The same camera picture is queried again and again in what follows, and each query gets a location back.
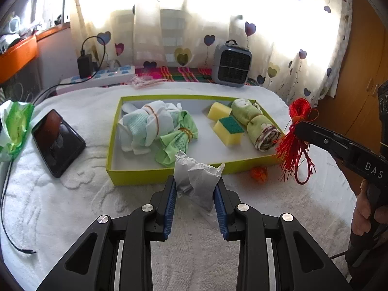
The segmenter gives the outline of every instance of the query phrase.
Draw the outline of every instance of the curtain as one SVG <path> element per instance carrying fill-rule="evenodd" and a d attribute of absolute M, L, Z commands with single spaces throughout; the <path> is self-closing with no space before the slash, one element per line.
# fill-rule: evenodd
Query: curtain
<path fill-rule="evenodd" d="M 72 0 L 71 32 L 106 42 L 107 61 L 135 67 L 211 68 L 217 44 L 252 53 L 248 77 L 287 104 L 334 97 L 352 0 Z M 88 40 L 97 60 L 102 42 Z"/>

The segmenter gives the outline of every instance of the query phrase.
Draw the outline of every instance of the charging cable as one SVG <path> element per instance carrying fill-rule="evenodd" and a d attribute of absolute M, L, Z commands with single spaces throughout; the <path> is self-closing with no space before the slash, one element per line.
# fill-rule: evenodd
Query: charging cable
<path fill-rule="evenodd" d="M 90 36 L 90 37 L 86 38 L 86 39 L 83 41 L 83 43 L 82 43 L 82 46 L 81 46 L 81 56 L 85 56 L 85 50 L 83 49 L 83 46 L 84 46 L 85 42 L 86 42 L 88 39 L 90 39 L 90 38 L 97 38 L 97 39 L 101 40 L 102 43 L 104 44 L 104 54 L 102 55 L 102 60 L 101 60 L 100 66 L 98 67 L 98 69 L 96 70 L 96 72 L 94 72 L 94 74 L 93 74 L 92 76 L 88 77 L 86 80 L 83 80 L 83 81 L 80 81 L 80 82 L 74 82 L 74 83 L 62 83 L 62 84 L 57 84 L 57 85 L 53 85 L 53 86 L 49 87 L 48 89 L 45 89 L 45 90 L 44 90 L 43 92 L 41 92 L 41 93 L 39 94 L 39 96 L 34 100 L 34 102 L 32 103 L 33 105 L 36 104 L 36 102 L 41 98 L 41 96 L 42 96 L 43 94 L 45 94 L 46 92 L 50 91 L 50 90 L 53 89 L 53 88 L 57 88 L 58 86 L 63 86 L 63 85 L 74 85 L 74 84 L 84 83 L 84 82 L 89 81 L 90 79 L 92 79 L 92 78 L 98 73 L 98 71 L 101 69 L 102 63 L 104 62 L 105 53 L 106 53 L 106 44 L 105 44 L 104 39 L 102 39 L 101 37 L 99 37 L 99 36 Z"/>
<path fill-rule="evenodd" d="M 105 57 L 105 51 L 106 51 L 106 44 L 105 44 L 105 41 L 99 37 L 99 36 L 90 36 L 88 38 L 86 38 L 83 43 L 82 43 L 82 46 L 81 46 L 81 55 L 85 55 L 85 50 L 83 49 L 83 46 L 85 44 L 85 42 L 90 39 L 90 38 L 97 38 L 99 40 L 102 41 L 103 45 L 104 45 L 104 54 L 102 55 L 102 60 L 101 60 L 101 63 L 100 63 L 100 66 L 98 67 L 97 71 L 94 72 L 94 74 L 90 77 L 88 77 L 86 80 L 83 80 L 83 81 L 80 81 L 80 82 L 75 82 L 75 83 L 64 83 L 64 84 L 57 84 L 57 85 L 54 85 L 54 86 L 51 86 L 47 89 L 45 89 L 43 92 L 41 92 L 39 94 L 39 96 L 34 100 L 34 102 L 32 103 L 33 105 L 36 104 L 36 102 L 40 99 L 40 97 L 45 94 L 46 92 L 50 91 L 51 89 L 53 88 L 56 88 L 57 86 L 62 86 L 62 85 L 73 85 L 73 84 L 78 84 L 78 83 L 84 83 L 90 79 L 92 79 L 96 74 L 97 72 L 101 69 L 101 66 L 102 66 L 102 63 L 104 62 L 104 57 Z M 5 183 L 4 183 L 4 188 L 3 188 L 3 192 L 1 194 L 1 200 L 0 200 L 0 221 L 1 221 L 1 225 L 3 227 L 3 231 L 4 231 L 4 234 L 5 236 L 7 237 L 9 243 L 15 248 L 15 250 L 19 251 L 19 252 L 22 252 L 24 254 L 35 254 L 36 252 L 34 250 L 26 250 L 26 249 L 23 249 L 23 248 L 18 248 L 11 240 L 11 238 L 8 236 L 7 234 L 7 231 L 5 229 L 5 226 L 4 226 L 4 220 L 3 220 L 3 206 L 4 206 L 4 199 L 5 199 L 5 193 L 7 192 L 7 188 L 8 188 L 8 183 L 9 183 L 9 178 L 10 178 L 10 175 L 11 175 L 11 169 L 12 169 L 12 164 L 13 164 L 13 160 L 10 161 L 9 163 L 9 166 L 8 166 L 8 171 L 7 171 L 7 176 L 5 178 Z"/>
<path fill-rule="evenodd" d="M 7 231 L 5 230 L 5 226 L 4 226 L 4 220 L 3 220 L 3 209 L 4 209 L 4 198 L 5 198 L 5 192 L 7 191 L 7 187 L 8 187 L 8 181 L 9 181 L 9 176 L 11 175 L 11 169 L 12 169 L 12 163 L 14 161 L 11 160 L 10 163 L 9 163 L 9 166 L 8 166 L 8 171 L 7 171 L 7 176 L 6 176 L 6 181 L 5 181 L 5 184 L 4 184 L 4 189 L 3 189 L 3 193 L 1 194 L 1 202 L 0 202 L 0 219 L 1 219 L 1 225 L 3 226 L 3 231 L 4 231 L 4 234 L 5 236 L 7 237 L 8 241 L 11 243 L 11 245 L 14 247 L 15 250 L 19 251 L 19 252 L 22 252 L 24 254 L 35 254 L 36 252 L 33 251 L 33 250 L 25 250 L 25 249 L 22 249 L 22 248 L 18 248 L 14 242 L 12 242 L 12 240 L 10 239 L 10 237 L 8 236 L 7 234 Z"/>

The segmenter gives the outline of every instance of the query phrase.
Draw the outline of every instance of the power strip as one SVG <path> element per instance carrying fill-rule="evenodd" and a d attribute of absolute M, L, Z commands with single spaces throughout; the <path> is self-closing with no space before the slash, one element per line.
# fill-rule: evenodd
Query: power strip
<path fill-rule="evenodd" d="M 135 66 L 128 65 L 118 68 L 116 72 L 108 72 L 108 70 L 98 71 L 96 76 L 87 82 L 77 84 L 77 82 L 86 80 L 81 79 L 78 75 L 69 77 L 60 82 L 60 84 L 74 83 L 70 85 L 58 86 L 56 92 L 58 95 L 75 91 L 83 88 L 99 88 L 115 84 L 126 83 L 135 75 Z"/>

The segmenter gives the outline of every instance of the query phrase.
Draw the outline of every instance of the wooden cabinet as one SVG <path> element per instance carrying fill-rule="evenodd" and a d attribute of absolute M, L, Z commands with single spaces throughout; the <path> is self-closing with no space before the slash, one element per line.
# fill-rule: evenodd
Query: wooden cabinet
<path fill-rule="evenodd" d="M 377 88 L 388 79 L 388 31 L 367 0 L 353 0 L 347 54 L 335 99 L 318 104 L 316 123 L 380 154 L 381 122 Z M 337 162 L 358 194 L 362 178 Z"/>

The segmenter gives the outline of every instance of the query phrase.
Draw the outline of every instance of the window sill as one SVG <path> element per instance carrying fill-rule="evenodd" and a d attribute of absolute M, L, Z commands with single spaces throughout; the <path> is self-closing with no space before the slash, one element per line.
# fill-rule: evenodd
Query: window sill
<path fill-rule="evenodd" d="M 68 28 L 70 28 L 70 22 L 67 22 L 64 24 L 59 24 L 59 25 L 56 25 L 54 27 L 50 27 L 50 28 L 46 29 L 45 31 L 43 31 L 42 33 L 40 33 L 39 35 L 36 35 L 36 41 L 40 41 L 43 38 L 46 38 L 52 34 L 55 34 L 59 31 L 62 31 L 64 29 L 68 29 Z"/>

